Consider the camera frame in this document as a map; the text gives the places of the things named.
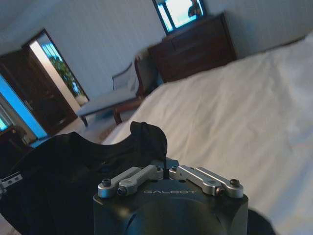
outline dresser drawer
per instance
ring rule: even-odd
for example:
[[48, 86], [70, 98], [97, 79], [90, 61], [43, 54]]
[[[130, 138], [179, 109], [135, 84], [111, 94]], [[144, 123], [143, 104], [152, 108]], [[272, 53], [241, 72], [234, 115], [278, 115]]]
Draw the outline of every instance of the dresser drawer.
[[212, 22], [202, 24], [188, 33], [179, 35], [172, 40], [175, 50], [180, 50], [185, 47], [189, 47], [190, 43], [196, 43], [198, 41], [207, 41], [211, 37], [223, 36], [223, 28], [221, 22], [216, 19]]
[[185, 48], [183, 50], [175, 51], [163, 58], [164, 68], [173, 68], [180, 65], [190, 63], [194, 57], [201, 54], [211, 54], [215, 51], [227, 50], [227, 39], [224, 35], [208, 39], [207, 41], [201, 41], [199, 44], [195, 44], [192, 47]]
[[183, 79], [236, 58], [223, 14], [194, 22], [149, 52], [164, 82]]

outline silver metal linkage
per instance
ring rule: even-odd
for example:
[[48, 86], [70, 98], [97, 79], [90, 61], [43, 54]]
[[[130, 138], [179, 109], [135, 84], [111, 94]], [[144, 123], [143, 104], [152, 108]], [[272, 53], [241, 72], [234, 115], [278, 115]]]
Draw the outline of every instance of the silver metal linkage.
[[5, 179], [2, 179], [2, 180], [0, 179], [0, 200], [2, 198], [2, 195], [7, 192], [6, 188], [8, 188], [9, 186], [15, 184], [16, 182], [22, 179], [23, 177], [19, 172], [6, 177]]
[[169, 175], [174, 180], [189, 180], [201, 187], [202, 191], [209, 195], [216, 196], [225, 192], [227, 196], [232, 198], [244, 196], [244, 187], [238, 180], [227, 180], [203, 167], [193, 169], [180, 165], [170, 169]]
[[138, 187], [147, 180], [163, 179], [163, 169], [155, 165], [149, 165], [128, 179], [119, 183], [117, 193], [121, 196], [127, 196], [137, 192]]
[[121, 180], [135, 175], [141, 170], [139, 167], [131, 167], [123, 173], [115, 176], [113, 179], [104, 179], [101, 184], [98, 185], [98, 196], [101, 198], [113, 197], [117, 191], [118, 184]]

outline bed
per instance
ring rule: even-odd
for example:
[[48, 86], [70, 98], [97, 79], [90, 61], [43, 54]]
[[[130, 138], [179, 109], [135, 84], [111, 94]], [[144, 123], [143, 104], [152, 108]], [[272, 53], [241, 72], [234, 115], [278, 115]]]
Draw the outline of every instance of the bed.
[[239, 179], [278, 234], [313, 234], [313, 33], [159, 87], [104, 144], [132, 121], [159, 126], [181, 165]]

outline wall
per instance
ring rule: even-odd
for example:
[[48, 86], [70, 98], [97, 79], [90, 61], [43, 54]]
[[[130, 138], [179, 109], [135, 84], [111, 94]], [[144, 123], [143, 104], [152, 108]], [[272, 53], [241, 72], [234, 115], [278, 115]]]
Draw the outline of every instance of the wall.
[[44, 138], [47, 136], [41, 125], [35, 120], [30, 111], [26, 108], [24, 103], [15, 94], [13, 89], [7, 84], [5, 79], [0, 74], [0, 93], [6, 101], [14, 107], [14, 110], [19, 114], [22, 120], [32, 130], [37, 138]]
[[[36, 4], [41, 2], [43, 7], [27, 9], [9, 27], [8, 36], [0, 34], [0, 54], [19, 48], [46, 28], [89, 98], [110, 92], [111, 76], [125, 69], [137, 51], [165, 36], [151, 0], [40, 0]], [[204, 2], [208, 12], [226, 10], [240, 58], [313, 29], [312, 0]]]
[[42, 50], [41, 46], [37, 41], [32, 43], [30, 45], [30, 48], [35, 53], [36, 57], [40, 61], [40, 63], [43, 65], [49, 76], [51, 77], [52, 81], [55, 83], [57, 88], [60, 90], [61, 94], [65, 98], [65, 100], [68, 102], [70, 107], [74, 112], [77, 112], [80, 109], [80, 105], [77, 103], [76, 99], [70, 92], [70, 90], [67, 88], [66, 84], [62, 80], [62, 78], [59, 76], [58, 72], [55, 70], [54, 66], [51, 64], [50, 60]]
[[312, 0], [204, 0], [210, 13], [226, 11], [231, 38], [242, 58], [313, 30]]
[[2, 46], [20, 47], [46, 28], [89, 98], [110, 92], [112, 76], [165, 36], [151, 0], [62, 0], [23, 27]]

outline black cover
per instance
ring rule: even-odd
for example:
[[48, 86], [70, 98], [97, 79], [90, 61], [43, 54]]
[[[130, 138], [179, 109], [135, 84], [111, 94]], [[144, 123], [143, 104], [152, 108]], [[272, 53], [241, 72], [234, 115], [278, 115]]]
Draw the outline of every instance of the black cover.
[[133, 122], [131, 135], [115, 145], [87, 141], [77, 133], [53, 137], [12, 168], [25, 180], [0, 201], [0, 213], [23, 235], [92, 235], [92, 197], [103, 178], [132, 166], [165, 161], [162, 130]]

